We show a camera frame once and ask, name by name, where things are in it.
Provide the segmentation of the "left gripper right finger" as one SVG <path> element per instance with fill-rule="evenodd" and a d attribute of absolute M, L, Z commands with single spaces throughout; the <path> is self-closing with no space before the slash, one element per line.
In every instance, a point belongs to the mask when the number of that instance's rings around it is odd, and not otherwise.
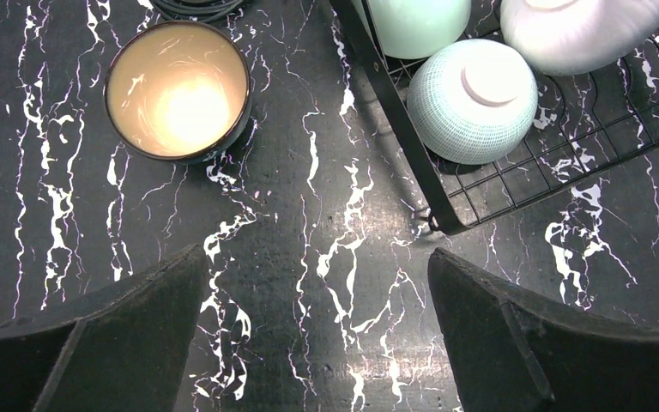
<path fill-rule="evenodd" d="M 659 329 L 551 300 L 438 248 L 429 288 L 467 411 L 659 411 Z"/>

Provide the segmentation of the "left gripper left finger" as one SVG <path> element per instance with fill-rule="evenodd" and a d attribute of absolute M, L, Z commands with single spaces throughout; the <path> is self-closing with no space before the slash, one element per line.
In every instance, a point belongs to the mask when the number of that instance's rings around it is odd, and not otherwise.
<path fill-rule="evenodd" d="M 0 324 L 0 411 L 170 411 L 209 271 L 191 245 L 133 276 Z"/>

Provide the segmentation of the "black wire dish rack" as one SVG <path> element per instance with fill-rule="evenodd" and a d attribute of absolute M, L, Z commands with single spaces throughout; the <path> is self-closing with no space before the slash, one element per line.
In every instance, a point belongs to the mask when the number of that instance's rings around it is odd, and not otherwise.
<path fill-rule="evenodd" d="M 457 165 L 426 149 L 405 107 L 420 60 L 383 54 L 368 2 L 334 1 L 348 43 L 426 199 L 420 219 L 449 235 L 520 210 L 659 148 L 659 34 L 632 58 L 583 76 L 538 76 L 539 123 L 509 155 Z"/>

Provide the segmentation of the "green lined ceramic bowl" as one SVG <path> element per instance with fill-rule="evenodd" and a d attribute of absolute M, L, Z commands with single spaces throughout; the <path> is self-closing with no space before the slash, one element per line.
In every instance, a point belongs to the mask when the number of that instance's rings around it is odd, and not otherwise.
<path fill-rule="evenodd" d="M 439 157 L 485 165 L 508 155 L 535 120 L 538 87 L 515 49 L 466 39 L 429 57 L 415 72 L 407 111 L 421 142 Z"/>

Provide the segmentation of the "dark blue glazed bowl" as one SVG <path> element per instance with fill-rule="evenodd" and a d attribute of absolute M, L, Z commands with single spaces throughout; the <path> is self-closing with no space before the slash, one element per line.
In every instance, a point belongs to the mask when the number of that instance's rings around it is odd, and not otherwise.
<path fill-rule="evenodd" d="M 238 140 L 251 116 L 251 92 L 245 56 L 224 33 L 166 21 L 120 49 L 103 95 L 127 147 L 154 160 L 197 163 Z"/>

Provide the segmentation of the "white ribbed ceramic bowl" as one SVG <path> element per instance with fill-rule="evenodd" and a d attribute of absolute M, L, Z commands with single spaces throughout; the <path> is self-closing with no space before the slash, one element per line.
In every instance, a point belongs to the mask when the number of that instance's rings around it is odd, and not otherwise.
<path fill-rule="evenodd" d="M 575 76 L 612 64 L 659 28 L 659 1 L 503 0 L 507 45 L 549 76 Z"/>

